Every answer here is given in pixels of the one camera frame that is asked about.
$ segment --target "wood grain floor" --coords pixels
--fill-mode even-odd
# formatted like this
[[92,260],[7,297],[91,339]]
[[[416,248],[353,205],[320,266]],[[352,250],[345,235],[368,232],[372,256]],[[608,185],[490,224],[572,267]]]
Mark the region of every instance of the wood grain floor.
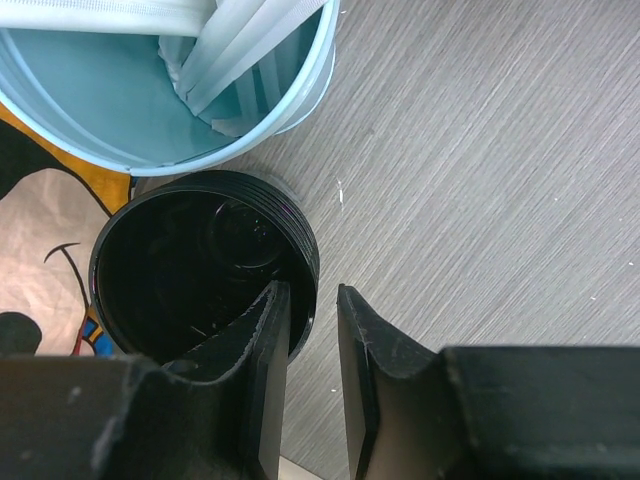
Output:
[[321,107],[227,165],[282,177],[317,234],[282,447],[325,479],[347,478],[340,282],[436,350],[640,342],[640,3],[342,10]]

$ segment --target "black fabric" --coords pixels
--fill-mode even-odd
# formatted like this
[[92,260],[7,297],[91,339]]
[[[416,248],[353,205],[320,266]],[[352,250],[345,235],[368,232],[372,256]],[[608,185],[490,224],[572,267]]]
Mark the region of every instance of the black fabric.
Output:
[[0,121],[0,200],[21,179],[47,168],[72,173],[28,136]]
[[0,313],[0,355],[34,354],[42,331],[31,318],[18,312]]

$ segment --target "black round container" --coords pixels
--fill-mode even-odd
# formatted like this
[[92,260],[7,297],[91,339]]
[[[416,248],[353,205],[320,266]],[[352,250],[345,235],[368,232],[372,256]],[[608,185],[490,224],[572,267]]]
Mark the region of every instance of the black round container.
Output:
[[225,328],[271,280],[287,281],[291,359],[313,325],[318,246],[282,191],[252,175],[206,171],[118,211],[98,236],[89,275],[111,339],[159,363]]

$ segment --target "black plastic object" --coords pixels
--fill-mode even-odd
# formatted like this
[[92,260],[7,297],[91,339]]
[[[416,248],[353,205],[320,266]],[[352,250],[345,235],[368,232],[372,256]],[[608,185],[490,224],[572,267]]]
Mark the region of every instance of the black plastic object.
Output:
[[293,358],[313,324],[318,276],[315,237],[292,199],[252,175],[207,171],[114,215],[92,254],[90,290],[115,343],[162,364],[224,330],[269,282],[287,282]]
[[638,479],[640,349],[435,354],[340,286],[353,480]]
[[289,292],[271,282],[187,375],[139,355],[0,357],[0,478],[276,480]]

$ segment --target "cartoon print fabric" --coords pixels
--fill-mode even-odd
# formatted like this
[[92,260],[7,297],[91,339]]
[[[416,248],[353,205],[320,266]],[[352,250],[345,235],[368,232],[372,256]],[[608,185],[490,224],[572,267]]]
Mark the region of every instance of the cartoon print fabric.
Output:
[[87,272],[129,191],[130,177],[60,150],[0,105],[0,354],[112,353]]

